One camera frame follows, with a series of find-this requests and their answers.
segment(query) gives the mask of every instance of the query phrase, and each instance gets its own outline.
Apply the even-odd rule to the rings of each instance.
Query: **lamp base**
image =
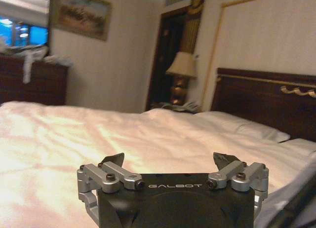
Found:
[[[189,83],[189,77],[187,76],[174,76],[173,87],[171,88],[170,102],[173,105],[183,105],[187,96],[187,88]]]

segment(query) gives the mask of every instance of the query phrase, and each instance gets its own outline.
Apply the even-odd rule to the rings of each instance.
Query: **telephone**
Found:
[[[196,113],[199,110],[199,105],[196,102],[187,102],[182,106],[173,105],[171,103],[165,103],[161,108],[169,109],[177,112],[190,112]]]

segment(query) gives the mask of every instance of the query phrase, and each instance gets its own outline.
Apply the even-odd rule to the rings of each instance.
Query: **logo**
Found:
[[[149,188],[155,189],[155,188],[194,188],[194,187],[201,187],[202,185],[148,185]]]

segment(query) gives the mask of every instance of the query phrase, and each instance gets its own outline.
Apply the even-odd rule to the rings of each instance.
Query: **white cloth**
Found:
[[[217,171],[213,152],[265,163],[270,192],[308,163],[271,141],[218,130],[192,114],[122,114],[9,102],[0,107],[0,227],[97,227],[78,200],[76,170],[125,153],[136,173]]]
[[[27,84],[31,81],[31,69],[34,58],[30,50],[25,51],[25,59],[23,64],[23,83]]]
[[[0,36],[0,53],[4,53],[6,49],[6,44],[4,38]]]

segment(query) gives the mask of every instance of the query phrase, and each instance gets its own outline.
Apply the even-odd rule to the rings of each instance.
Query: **bed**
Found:
[[[314,76],[219,69],[211,109],[315,142],[315,84]],[[315,155],[313,146],[301,150],[258,139],[253,131],[232,132],[209,114],[3,104],[0,227],[97,227],[78,200],[76,170],[106,155],[124,152],[123,167],[136,173],[205,173],[217,171],[213,152],[233,154],[248,164],[266,164],[269,192],[289,184]]]

